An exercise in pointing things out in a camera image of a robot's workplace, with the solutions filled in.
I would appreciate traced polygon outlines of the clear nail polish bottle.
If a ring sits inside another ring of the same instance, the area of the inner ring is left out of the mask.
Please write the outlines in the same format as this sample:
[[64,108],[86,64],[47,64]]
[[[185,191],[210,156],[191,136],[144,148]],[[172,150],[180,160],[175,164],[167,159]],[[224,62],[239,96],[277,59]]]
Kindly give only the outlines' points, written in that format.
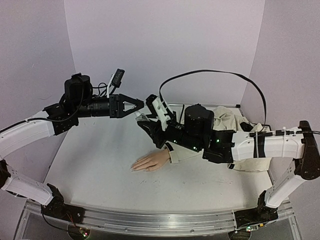
[[140,116],[135,116],[135,120],[137,122],[149,122],[150,121],[144,113],[141,113]]

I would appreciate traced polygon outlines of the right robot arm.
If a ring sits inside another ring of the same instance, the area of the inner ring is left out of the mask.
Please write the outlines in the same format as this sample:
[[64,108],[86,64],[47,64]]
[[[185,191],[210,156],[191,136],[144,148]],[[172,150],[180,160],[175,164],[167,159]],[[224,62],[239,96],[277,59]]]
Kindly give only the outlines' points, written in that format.
[[133,169],[153,171],[167,161],[177,163],[184,153],[230,165],[244,160],[292,158],[293,162],[272,187],[259,196],[264,208],[276,209],[296,188],[320,175],[320,153],[307,121],[276,131],[215,130],[214,113],[200,104],[182,112],[183,123],[163,106],[150,105],[151,116],[141,114],[137,124],[152,138],[159,152],[137,160]]

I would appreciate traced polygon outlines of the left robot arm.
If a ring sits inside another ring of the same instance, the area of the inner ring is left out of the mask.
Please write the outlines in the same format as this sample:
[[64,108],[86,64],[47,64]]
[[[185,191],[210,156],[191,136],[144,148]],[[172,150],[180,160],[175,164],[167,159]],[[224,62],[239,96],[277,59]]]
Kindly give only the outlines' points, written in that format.
[[40,183],[9,166],[5,158],[38,140],[58,136],[79,125],[80,118],[121,119],[141,110],[144,102],[109,89],[95,95],[90,77],[77,73],[64,83],[64,94],[56,104],[0,131],[0,188],[15,196],[47,206],[56,218],[64,218],[68,208],[57,187]]

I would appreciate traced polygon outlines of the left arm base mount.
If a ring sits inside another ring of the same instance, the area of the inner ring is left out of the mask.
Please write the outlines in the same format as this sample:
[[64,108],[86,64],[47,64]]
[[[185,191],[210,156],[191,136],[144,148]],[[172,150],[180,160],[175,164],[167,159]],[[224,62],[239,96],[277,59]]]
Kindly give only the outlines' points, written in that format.
[[66,204],[64,197],[57,187],[48,183],[51,190],[52,200],[45,206],[41,206],[41,213],[55,219],[70,221],[74,225],[82,224],[85,215],[85,209],[76,205]]

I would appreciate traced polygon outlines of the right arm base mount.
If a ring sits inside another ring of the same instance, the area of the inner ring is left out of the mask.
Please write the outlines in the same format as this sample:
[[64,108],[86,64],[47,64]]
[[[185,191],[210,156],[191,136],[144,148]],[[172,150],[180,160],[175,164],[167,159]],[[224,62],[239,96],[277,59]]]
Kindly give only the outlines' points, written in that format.
[[260,194],[256,207],[237,210],[236,212],[234,212],[237,230],[245,229],[247,227],[256,226],[260,224],[267,224],[279,218],[277,208],[271,208],[266,206],[266,192],[267,191],[264,190]]

